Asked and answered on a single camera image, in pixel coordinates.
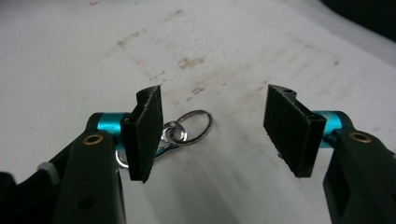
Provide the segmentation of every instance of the white table surface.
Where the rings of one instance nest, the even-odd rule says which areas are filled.
[[[215,123],[147,184],[121,171],[128,223],[330,223],[332,149],[295,178],[262,127],[267,84],[346,112],[396,151],[396,43],[319,1],[91,3],[0,1],[0,170],[19,183],[92,113],[131,111],[159,84],[165,121],[204,109]]]

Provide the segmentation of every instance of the scuff mark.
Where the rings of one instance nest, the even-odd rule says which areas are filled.
[[[182,70],[185,70],[186,68],[193,68],[196,65],[198,65],[200,63],[204,63],[204,62],[205,62],[204,57],[200,57],[200,58],[196,58],[196,59],[182,58],[178,62],[178,64]]]
[[[151,77],[149,80],[152,80],[152,79],[155,79],[155,78],[157,78],[157,77],[160,77],[160,76],[162,76],[163,74],[165,74],[165,71],[162,71],[159,75],[157,75],[157,76],[155,76],[155,77]]]
[[[170,21],[172,19],[178,18],[180,16],[183,16],[185,14],[183,9],[179,9],[178,11],[172,13],[170,16],[168,16],[167,18],[163,19],[163,21]]]
[[[122,40],[120,40],[119,41],[119,43],[118,43],[118,45],[121,47],[121,48],[123,48],[123,49],[125,49],[126,47],[127,47],[127,45],[128,45],[128,43],[133,39],[133,38],[137,38],[137,37],[139,37],[140,36],[140,32],[134,32],[133,34],[131,34],[131,35],[127,35],[127,36],[125,36]]]
[[[197,87],[197,88],[195,88],[191,93],[194,93],[194,95],[196,95],[196,94],[200,93],[200,92],[203,91],[203,90],[204,90],[204,88]]]

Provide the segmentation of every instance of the screw hole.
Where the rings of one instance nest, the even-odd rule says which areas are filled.
[[[90,145],[96,145],[102,142],[102,140],[103,140],[103,136],[101,134],[92,134],[90,136],[85,137],[82,140],[82,143],[86,146],[90,146]]]
[[[364,133],[350,133],[349,137],[362,143],[371,143],[371,138]]]
[[[86,197],[78,202],[77,208],[83,211],[88,210],[92,208],[95,205],[95,203],[96,200],[93,197]]]

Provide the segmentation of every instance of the metal clip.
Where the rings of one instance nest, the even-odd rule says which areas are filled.
[[[207,115],[208,123],[205,130],[199,134],[197,137],[188,140],[188,130],[186,126],[182,123],[184,120],[191,118],[197,115]],[[155,155],[155,160],[160,158],[166,152],[169,152],[174,149],[181,148],[183,146],[190,146],[199,141],[201,141],[210,131],[212,127],[212,116],[204,111],[204,110],[193,110],[183,116],[181,116],[176,121],[170,121],[163,125],[163,135],[161,136],[161,147],[158,147],[157,153]],[[175,138],[175,131],[179,131],[180,137],[178,139]],[[125,151],[124,150],[116,150],[116,160],[121,169],[128,169],[128,163],[126,162]]]

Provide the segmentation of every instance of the metal key ring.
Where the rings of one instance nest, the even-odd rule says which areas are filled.
[[[187,141],[175,139],[175,138],[173,137],[173,135],[171,135],[169,140],[170,140],[171,142],[173,142],[173,143],[176,143],[176,144],[180,145],[180,146],[190,146],[190,145],[192,145],[192,144],[195,144],[195,143],[201,141],[201,140],[209,133],[209,131],[210,131],[211,127],[212,127],[212,116],[211,116],[208,112],[206,112],[206,111],[204,111],[204,110],[193,110],[193,111],[191,111],[191,112],[189,112],[189,113],[187,113],[187,114],[181,116],[181,117],[177,120],[177,122],[181,123],[181,122],[183,122],[184,120],[189,119],[189,118],[191,118],[191,117],[194,117],[194,116],[196,116],[196,115],[207,115],[207,117],[208,117],[208,119],[209,119],[209,121],[208,121],[208,123],[207,123],[207,126],[206,126],[206,128],[205,128],[205,130],[204,130],[201,134],[199,134],[197,137],[192,138],[192,139],[187,140]]]
[[[166,137],[166,133],[172,129],[178,129],[180,131],[180,140],[187,140],[188,130],[184,124],[178,121],[170,121],[163,125],[163,135],[161,136],[161,140],[163,140],[165,143],[168,143],[169,140]]]
[[[169,132],[170,130],[178,129],[180,131],[180,141],[186,141],[188,137],[188,130],[186,126],[178,121],[171,121],[167,122],[163,125],[163,135],[161,136],[161,141],[164,141],[165,143],[169,143],[169,140],[166,137],[166,133]],[[157,153],[155,155],[155,158],[161,157],[165,152],[168,152],[173,149],[177,149],[181,147],[180,145],[176,143],[169,143],[168,145],[164,147],[158,147],[157,148]],[[128,162],[124,161],[124,159],[120,156],[121,150],[116,150],[116,161],[117,164],[121,169],[128,169],[129,165]]]

